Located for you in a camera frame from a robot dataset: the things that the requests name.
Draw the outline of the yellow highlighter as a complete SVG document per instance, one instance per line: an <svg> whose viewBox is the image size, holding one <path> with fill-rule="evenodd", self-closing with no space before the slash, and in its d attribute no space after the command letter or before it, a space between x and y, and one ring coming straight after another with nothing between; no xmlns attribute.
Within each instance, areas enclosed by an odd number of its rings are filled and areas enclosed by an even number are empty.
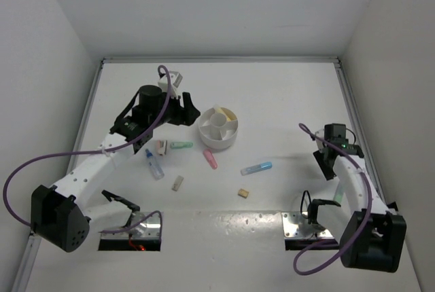
<svg viewBox="0 0 435 292"><path fill-rule="evenodd" d="M214 105L213 109L216 113L222 114L225 116L227 122L235 121L237 119L231 112L228 112L227 109L220 107L219 105Z"/></svg>

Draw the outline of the blue highlighter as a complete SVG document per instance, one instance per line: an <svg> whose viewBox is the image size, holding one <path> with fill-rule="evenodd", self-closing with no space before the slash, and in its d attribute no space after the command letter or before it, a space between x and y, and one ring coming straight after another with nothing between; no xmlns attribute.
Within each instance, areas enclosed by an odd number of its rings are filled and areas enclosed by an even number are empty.
<svg viewBox="0 0 435 292"><path fill-rule="evenodd" d="M252 165L252 166L248 166L246 168L241 169L241 175L245 176L245 175L251 175L257 172L261 172L264 170L269 170L273 167L273 164L271 162L263 162L260 164L256 164L256 165Z"/></svg>

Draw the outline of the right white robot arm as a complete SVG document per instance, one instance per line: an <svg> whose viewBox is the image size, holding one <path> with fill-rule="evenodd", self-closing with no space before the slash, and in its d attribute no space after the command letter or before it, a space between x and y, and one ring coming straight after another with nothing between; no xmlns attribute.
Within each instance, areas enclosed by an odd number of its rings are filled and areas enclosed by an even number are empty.
<svg viewBox="0 0 435 292"><path fill-rule="evenodd" d="M328 230L338 244L337 253L325 263L307 271L322 271L336 260L346 268L394 273L397 271L406 235L406 221L384 203L366 170L362 148L349 142L344 124L326 124L311 132L299 125L313 141L313 156L326 180L337 179L332 199L312 199L307 206L307 223Z"/></svg>

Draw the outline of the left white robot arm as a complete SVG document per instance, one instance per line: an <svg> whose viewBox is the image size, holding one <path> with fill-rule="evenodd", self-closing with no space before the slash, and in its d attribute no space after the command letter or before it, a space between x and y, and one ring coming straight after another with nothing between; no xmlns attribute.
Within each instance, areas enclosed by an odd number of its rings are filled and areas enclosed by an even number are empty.
<svg viewBox="0 0 435 292"><path fill-rule="evenodd" d="M89 199L119 165L142 149L155 128L165 123L191 126L200 114L188 92L170 97L158 86L141 86L98 149L50 187L35 189L31 196L32 231L70 253L91 232L132 230L138 205L107 190L101 192L106 204L89 207Z"/></svg>

